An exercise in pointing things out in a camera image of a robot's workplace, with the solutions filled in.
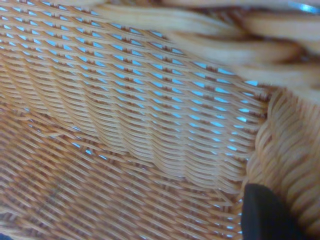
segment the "rattan strand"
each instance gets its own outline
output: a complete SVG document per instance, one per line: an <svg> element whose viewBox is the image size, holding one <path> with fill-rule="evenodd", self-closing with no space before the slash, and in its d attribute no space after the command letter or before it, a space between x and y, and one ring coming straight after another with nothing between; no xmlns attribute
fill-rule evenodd
<svg viewBox="0 0 320 240"><path fill-rule="evenodd" d="M236 195L103 150L97 138L54 122L11 107L1 114L4 233L33 240L241 239Z"/></svg>
<svg viewBox="0 0 320 240"><path fill-rule="evenodd" d="M141 25L142 30L137 14L131 14L138 8L127 6L99 5L94 9L102 17L87 8L42 2L7 1L0 6L4 233L16 239L137 239L144 234L150 239L241 239L242 195L237 193L245 177L246 158L253 153L242 184L250 179L270 186L291 206L307 232L320 237L319 108L308 102L320 99L319 91L310 88L319 83L315 79L318 64L289 65L290 71L293 67L296 71L291 75L287 66L267 64L294 60L302 53L301 46L318 53L318 35L297 37L290 25L279 35L272 28L279 23L279 14L245 16L241 22L247 29L243 31L226 24L228 16L237 14L217 17L159 9L158 13L171 11L174 17L180 16L176 21L167 18L173 25L165 29L175 44L149 31L161 30L159 21L166 21L152 8L139 9L145 13L141 19L153 13L150 25ZM120 19L110 10L128 14ZM315 20L313 31L319 24L312 17L304 22L312 26ZM263 25L266 32L260 32L263 18L270 19ZM285 17L284 23L292 19L301 16ZM137 28L111 24L116 20ZM183 27L188 23L196 31ZM257 41L248 29L296 43ZM225 58L230 50L235 53L233 59ZM237 58L246 64L253 60L262 64L239 66ZM254 141L266 116L270 89L249 85L221 67L262 83L290 85L291 93L274 94L256 152ZM286 81L288 76L292 80L292 74L298 77ZM301 141L288 141L282 149L289 136Z"/></svg>
<svg viewBox="0 0 320 240"><path fill-rule="evenodd" d="M268 89L182 53L161 33L111 24L86 9L1 6L7 103L76 126L172 176L240 191Z"/></svg>
<svg viewBox="0 0 320 240"><path fill-rule="evenodd" d="M320 107L288 91L271 98L250 158L250 182L282 197L306 232L320 239Z"/></svg>
<svg viewBox="0 0 320 240"><path fill-rule="evenodd" d="M203 4L206 2L211 7L222 5L214 0ZM184 6L184 1L176 4ZM201 15L165 7L100 4L93 9L104 18L126 26L163 31L182 49L208 61L230 65L233 72L244 79L293 88L296 95L320 102L319 61L302 60L304 49L319 53L320 16L256 10L237 18L240 22L234 24L226 23L216 13Z"/></svg>

